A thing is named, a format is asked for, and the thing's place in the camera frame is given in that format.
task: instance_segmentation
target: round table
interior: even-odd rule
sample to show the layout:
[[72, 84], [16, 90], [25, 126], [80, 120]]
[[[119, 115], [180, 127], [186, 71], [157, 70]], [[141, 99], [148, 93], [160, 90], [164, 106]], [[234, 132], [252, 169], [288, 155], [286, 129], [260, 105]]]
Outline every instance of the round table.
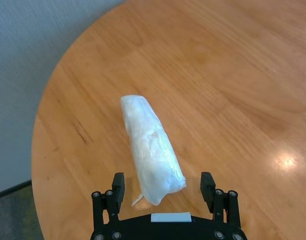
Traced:
[[[131, 207], [140, 188], [120, 107], [128, 94], [150, 102], [187, 179], [159, 206]], [[91, 192], [110, 189], [116, 172], [120, 219], [209, 218], [203, 171], [239, 192], [248, 239], [306, 239], [305, 1], [129, 0], [58, 63], [32, 142], [45, 240], [89, 239]]]

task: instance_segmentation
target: baseboard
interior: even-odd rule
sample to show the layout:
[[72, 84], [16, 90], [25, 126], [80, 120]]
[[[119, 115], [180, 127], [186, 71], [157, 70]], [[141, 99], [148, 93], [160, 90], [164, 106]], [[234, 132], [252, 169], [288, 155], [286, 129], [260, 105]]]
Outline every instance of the baseboard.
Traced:
[[16, 192], [16, 191], [18, 191], [18, 190], [20, 190], [20, 189], [23, 189], [23, 188], [25, 188], [25, 187], [28, 187], [28, 186], [30, 186], [30, 185], [32, 185], [32, 181], [31, 181], [31, 180], [26, 181], [26, 182], [23, 182], [23, 183], [21, 183], [21, 184], [18, 184], [18, 185], [16, 185], [16, 186], [13, 186], [13, 187], [11, 187], [11, 188], [9, 188], [9, 189], [6, 189], [6, 190], [4, 190], [4, 191], [1, 191], [1, 192], [0, 192], [0, 198], [6, 196], [6, 195], [8, 195], [8, 194], [11, 194], [11, 193], [13, 193], [13, 192]]

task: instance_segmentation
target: wooden table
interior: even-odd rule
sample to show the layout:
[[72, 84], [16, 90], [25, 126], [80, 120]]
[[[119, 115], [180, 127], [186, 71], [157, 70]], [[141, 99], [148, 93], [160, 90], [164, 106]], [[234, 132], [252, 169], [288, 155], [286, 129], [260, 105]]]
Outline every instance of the wooden table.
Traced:
[[[160, 117], [188, 187], [140, 193], [120, 97]], [[91, 192], [124, 172], [120, 218], [210, 217], [201, 171], [239, 192], [248, 239], [306, 239], [306, 0], [129, 0], [86, 30], [39, 106], [32, 180], [45, 240], [89, 239]]]

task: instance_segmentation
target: white label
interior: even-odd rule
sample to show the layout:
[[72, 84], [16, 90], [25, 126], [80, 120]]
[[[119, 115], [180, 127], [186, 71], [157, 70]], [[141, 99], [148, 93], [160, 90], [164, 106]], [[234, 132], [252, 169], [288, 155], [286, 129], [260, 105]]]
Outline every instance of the white label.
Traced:
[[162, 223], [174, 223], [174, 222], [178, 222], [178, 223], [190, 223], [192, 222], [192, 218], [191, 218], [191, 214], [188, 212], [176, 212], [176, 213], [152, 213], [151, 214], [151, 222], [152, 223], [158, 223], [158, 222], [162, 222]]

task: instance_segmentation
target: wood grain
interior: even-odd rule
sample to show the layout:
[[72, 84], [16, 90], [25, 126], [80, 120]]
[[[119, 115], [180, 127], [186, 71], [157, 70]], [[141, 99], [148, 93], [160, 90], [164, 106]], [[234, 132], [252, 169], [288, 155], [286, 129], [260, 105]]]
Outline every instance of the wood grain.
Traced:
[[[159, 206], [140, 193], [120, 97], [160, 117], [188, 187]], [[248, 239], [306, 239], [306, 0], [129, 0], [57, 65], [32, 142], [46, 240], [88, 239], [91, 192], [126, 177], [120, 217], [210, 217], [200, 172], [239, 192]]]

